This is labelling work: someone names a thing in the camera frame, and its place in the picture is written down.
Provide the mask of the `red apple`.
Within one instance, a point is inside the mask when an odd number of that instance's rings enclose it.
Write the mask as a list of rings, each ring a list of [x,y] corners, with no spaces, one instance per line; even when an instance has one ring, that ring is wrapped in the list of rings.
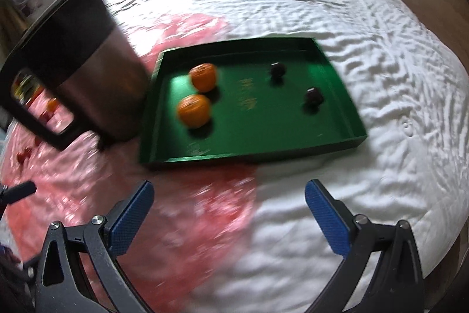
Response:
[[[23,165],[27,159],[32,156],[33,148],[28,146],[25,147],[21,152],[18,152],[16,159],[19,165]]]

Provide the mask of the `green tray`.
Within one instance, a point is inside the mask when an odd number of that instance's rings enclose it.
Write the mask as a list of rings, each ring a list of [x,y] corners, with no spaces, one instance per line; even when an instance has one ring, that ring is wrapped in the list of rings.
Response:
[[[272,80],[270,64],[286,74]],[[211,119],[187,128],[176,115],[196,93],[189,71],[211,63],[217,85],[208,94]],[[318,87],[319,107],[305,104]],[[311,37],[261,37],[173,48],[160,53],[151,78],[138,159],[148,168],[197,161],[290,160],[359,146],[366,128],[347,89]]]

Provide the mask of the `dark plum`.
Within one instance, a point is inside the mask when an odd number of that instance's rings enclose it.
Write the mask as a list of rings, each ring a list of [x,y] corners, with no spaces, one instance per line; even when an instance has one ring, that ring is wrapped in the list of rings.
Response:
[[[283,63],[275,62],[270,64],[270,76],[272,80],[280,80],[286,74],[286,66]]]
[[[324,102],[324,96],[318,87],[310,87],[305,93],[305,104],[309,107],[319,107]]]

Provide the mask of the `white bed sheet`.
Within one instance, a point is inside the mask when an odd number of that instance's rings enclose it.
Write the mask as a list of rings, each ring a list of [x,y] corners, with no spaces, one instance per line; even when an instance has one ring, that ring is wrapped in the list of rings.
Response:
[[[106,0],[157,76],[156,202],[123,265],[159,312],[302,312],[340,263],[305,203],[410,222],[429,276],[468,219],[468,74],[401,0]]]

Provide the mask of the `wrinkled mandarin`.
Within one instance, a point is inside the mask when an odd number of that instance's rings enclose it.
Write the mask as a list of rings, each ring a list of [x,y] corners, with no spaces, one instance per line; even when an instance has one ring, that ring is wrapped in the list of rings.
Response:
[[[217,69],[214,64],[204,63],[195,66],[189,71],[192,85],[200,93],[206,93],[217,85]]]
[[[189,129],[197,129],[211,119],[211,102],[202,94],[191,94],[178,102],[178,119]]]

